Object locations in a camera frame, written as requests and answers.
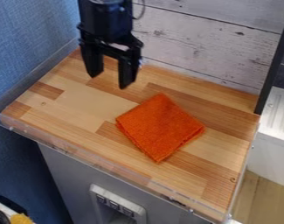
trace white wooden wall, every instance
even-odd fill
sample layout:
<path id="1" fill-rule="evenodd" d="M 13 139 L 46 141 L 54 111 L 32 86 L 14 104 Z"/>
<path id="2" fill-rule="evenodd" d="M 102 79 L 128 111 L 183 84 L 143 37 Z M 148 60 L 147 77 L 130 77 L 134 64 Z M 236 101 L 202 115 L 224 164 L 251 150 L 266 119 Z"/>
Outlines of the white wooden wall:
<path id="1" fill-rule="evenodd" d="M 135 35 L 147 63 L 259 93 L 284 26 L 284 0 L 146 3 Z"/>

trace wood grain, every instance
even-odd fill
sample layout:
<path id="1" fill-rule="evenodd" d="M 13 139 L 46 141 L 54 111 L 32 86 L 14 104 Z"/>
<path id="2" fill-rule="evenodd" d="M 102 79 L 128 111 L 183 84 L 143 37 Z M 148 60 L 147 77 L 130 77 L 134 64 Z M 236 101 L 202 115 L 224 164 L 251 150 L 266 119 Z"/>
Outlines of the wood grain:
<path id="1" fill-rule="evenodd" d="M 59 88 L 49 86 L 39 81 L 30 87 L 29 90 L 38 95 L 43 95 L 51 100 L 56 100 L 64 92 Z"/>
<path id="2" fill-rule="evenodd" d="M 234 220 L 241 223 L 248 223 L 252 210 L 253 199 L 257 191 L 259 176 L 253 172 L 246 171 L 242 186 L 239 190 L 238 198 L 232 210 Z"/>
<path id="3" fill-rule="evenodd" d="M 180 68 L 256 94 L 280 38 L 271 32 L 150 7 L 135 23 L 135 35 L 144 42 L 142 54 L 151 64 Z"/>
<path id="4" fill-rule="evenodd" d="M 230 2 L 224 0 L 151 0 L 146 3 L 148 6 L 160 9 L 221 20 L 271 32 L 281 32 L 284 25 L 284 0 L 232 0 Z"/>
<path id="5" fill-rule="evenodd" d="M 91 79 L 76 51 L 3 114 L 28 127 L 31 138 L 222 221 L 259 120 L 253 114 L 257 96 L 153 66 L 120 90 L 115 60 L 105 58 L 105 65 L 104 73 Z M 114 126 L 114 119 L 158 92 L 203 121 L 207 131 L 155 164 Z"/>
<path id="6" fill-rule="evenodd" d="M 232 217 L 244 224 L 284 223 L 284 186 L 246 171 Z"/>

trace folded orange towel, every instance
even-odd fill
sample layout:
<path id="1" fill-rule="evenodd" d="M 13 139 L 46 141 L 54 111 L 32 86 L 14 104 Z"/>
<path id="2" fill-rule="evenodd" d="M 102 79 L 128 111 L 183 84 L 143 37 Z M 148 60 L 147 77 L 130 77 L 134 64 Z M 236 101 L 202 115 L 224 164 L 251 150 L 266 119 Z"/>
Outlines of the folded orange towel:
<path id="1" fill-rule="evenodd" d="M 116 126 L 157 163 L 204 132 L 204 125 L 158 94 L 116 118 Z"/>

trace transparent plastic barrier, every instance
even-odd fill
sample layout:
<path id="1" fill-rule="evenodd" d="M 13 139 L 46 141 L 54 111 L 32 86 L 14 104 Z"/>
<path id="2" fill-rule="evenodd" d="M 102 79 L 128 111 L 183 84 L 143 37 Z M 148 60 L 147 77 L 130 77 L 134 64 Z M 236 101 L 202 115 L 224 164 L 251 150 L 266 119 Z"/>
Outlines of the transparent plastic barrier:
<path id="1" fill-rule="evenodd" d="M 52 136 L 40 129 L 36 129 L 25 122 L 21 122 L 15 118 L 8 117 L 0 113 L 0 126 L 7 130 L 14 131 L 19 135 L 28 137 L 31 140 L 53 148 L 60 153 L 66 154 L 69 157 L 75 158 L 80 162 L 92 166 L 102 172 L 110 174 L 118 179 L 132 183 L 147 192 L 153 193 L 165 200 L 174 202 L 181 208 L 191 212 L 197 216 L 215 223 L 226 222 L 229 215 L 221 213 L 211 206 L 207 206 L 202 202 L 184 196 L 180 192 L 176 192 L 164 185 L 145 178 L 142 175 L 124 168 L 118 164 L 112 163 L 103 157 L 93 154 L 90 151 L 83 150 L 80 147 L 68 143 L 56 136 Z"/>

